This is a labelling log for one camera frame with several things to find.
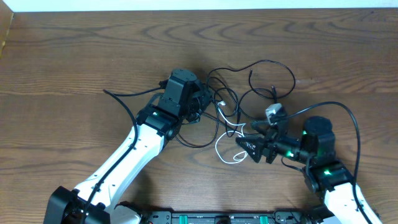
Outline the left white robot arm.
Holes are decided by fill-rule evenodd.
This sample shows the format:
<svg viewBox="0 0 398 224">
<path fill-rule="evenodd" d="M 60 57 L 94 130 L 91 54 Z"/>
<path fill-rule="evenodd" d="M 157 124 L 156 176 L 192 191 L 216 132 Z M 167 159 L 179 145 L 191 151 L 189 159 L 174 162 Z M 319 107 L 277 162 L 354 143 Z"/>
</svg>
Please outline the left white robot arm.
<svg viewBox="0 0 398 224">
<path fill-rule="evenodd" d="M 137 115 L 127 138 L 104 164 L 73 190 L 60 186 L 50 196 L 44 223 L 140 223 L 142 213 L 119 199 L 138 173 L 180 131 L 197 123 L 211 102 L 208 82 L 174 69 Z"/>
</svg>

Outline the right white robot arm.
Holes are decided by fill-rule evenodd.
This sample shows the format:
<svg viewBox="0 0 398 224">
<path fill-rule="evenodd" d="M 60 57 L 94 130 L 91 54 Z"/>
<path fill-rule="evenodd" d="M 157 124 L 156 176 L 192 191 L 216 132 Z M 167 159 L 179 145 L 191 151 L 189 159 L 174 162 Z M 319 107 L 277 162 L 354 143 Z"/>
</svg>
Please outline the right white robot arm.
<svg viewBox="0 0 398 224">
<path fill-rule="evenodd" d="M 304 165 L 299 171 L 311 193 L 322 204 L 301 217 L 303 223 L 323 223 L 336 218 L 340 223 L 380 223 L 379 215 L 369 206 L 353 174 L 336 157 L 335 135 L 329 119 L 308 118 L 300 138 L 288 134 L 288 121 L 278 121 L 268 129 L 260 129 L 260 136 L 236 138 L 254 162 L 262 157 L 273 163 L 277 156 Z"/>
</svg>

